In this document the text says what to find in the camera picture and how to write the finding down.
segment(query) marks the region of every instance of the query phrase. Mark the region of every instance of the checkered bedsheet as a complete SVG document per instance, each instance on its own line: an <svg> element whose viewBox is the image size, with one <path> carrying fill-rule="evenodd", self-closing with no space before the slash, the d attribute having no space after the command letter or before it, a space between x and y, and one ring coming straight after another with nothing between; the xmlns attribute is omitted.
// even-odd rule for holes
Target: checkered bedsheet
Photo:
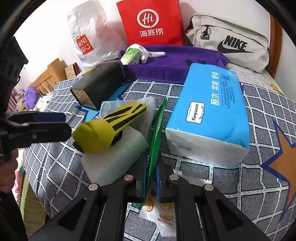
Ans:
<svg viewBox="0 0 296 241"><path fill-rule="evenodd" d="M48 112L64 112L72 130L81 124L84 117L84 113L75 108L77 102L69 90L78 80L79 78L76 78L58 83L47 109ZM263 170L260 164L279 151L272 119L277 121L291 143L296 142L295 103L272 91L246 84L244 99L249 117L251 150L234 168L224 169L170 154L164 129L182 86L137 80L122 97L128 100L153 96L158 101L158 107L168 98L160 149L165 162L181 170L186 176L212 180L213 185L271 240L280 240L296 218L295 200L279 223L287 197L288 183ZM73 139L70 138L66 142L33 144L24 152L24 168L29 181L50 217L90 183L80 163L82 153L74 149L72 143ZM156 225L139 218L139 210L129 203L124 240L163 239Z"/></svg>

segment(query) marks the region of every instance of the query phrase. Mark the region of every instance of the purple fluffy pillow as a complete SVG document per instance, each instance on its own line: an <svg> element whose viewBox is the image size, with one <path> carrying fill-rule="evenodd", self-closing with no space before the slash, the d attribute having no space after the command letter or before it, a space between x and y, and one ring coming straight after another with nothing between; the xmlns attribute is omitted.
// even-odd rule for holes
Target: purple fluffy pillow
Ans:
<svg viewBox="0 0 296 241"><path fill-rule="evenodd" d="M30 110L32 110L36 106L39 98L40 98L40 94L38 93L37 90L35 90L34 88L28 88L25 91L25 106L26 106L26 108L29 108Z"/></svg>

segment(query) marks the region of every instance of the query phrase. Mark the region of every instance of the white circle logo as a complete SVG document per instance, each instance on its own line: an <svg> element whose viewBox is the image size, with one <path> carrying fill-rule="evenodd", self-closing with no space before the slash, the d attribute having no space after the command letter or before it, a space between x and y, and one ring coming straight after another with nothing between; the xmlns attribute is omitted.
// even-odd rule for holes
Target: white circle logo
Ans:
<svg viewBox="0 0 296 241"><path fill-rule="evenodd" d="M158 14L152 9L144 9L138 13L137 21L143 28L153 28L158 24Z"/></svg>

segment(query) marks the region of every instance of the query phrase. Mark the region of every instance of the nike bag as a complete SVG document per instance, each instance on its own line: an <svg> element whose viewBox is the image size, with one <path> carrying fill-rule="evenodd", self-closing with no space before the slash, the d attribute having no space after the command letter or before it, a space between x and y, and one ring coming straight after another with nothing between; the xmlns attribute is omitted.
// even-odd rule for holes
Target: nike bag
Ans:
<svg viewBox="0 0 296 241"><path fill-rule="evenodd" d="M194 15L186 36L194 47L218 50L231 63L258 73L268 65L267 38L225 19L201 13Z"/></svg>
<svg viewBox="0 0 296 241"><path fill-rule="evenodd" d="M118 58L127 46L108 27L106 14L99 1L87 1L72 9L67 16L77 56L85 68Z"/></svg>
<svg viewBox="0 0 296 241"><path fill-rule="evenodd" d="M117 8L130 45L183 45L179 0L123 0Z"/></svg>

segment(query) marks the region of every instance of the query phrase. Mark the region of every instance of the purple cloth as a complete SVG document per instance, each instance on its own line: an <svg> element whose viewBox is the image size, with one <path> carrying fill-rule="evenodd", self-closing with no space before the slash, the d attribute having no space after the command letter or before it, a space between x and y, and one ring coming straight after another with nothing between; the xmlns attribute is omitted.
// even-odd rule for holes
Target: purple cloth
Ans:
<svg viewBox="0 0 296 241"><path fill-rule="evenodd" d="M26 89L24 96L26 108L29 108L30 110L34 109L34 107L37 104L37 101L40 98L40 94L38 93L38 91L34 88L28 88Z"/></svg>
<svg viewBox="0 0 296 241"><path fill-rule="evenodd" d="M159 58L148 58L145 64L124 65L129 80L155 80L183 84L192 63L211 64L226 69L229 60L219 51L177 45L146 45L149 52L165 52ZM125 54L121 50L119 59Z"/></svg>

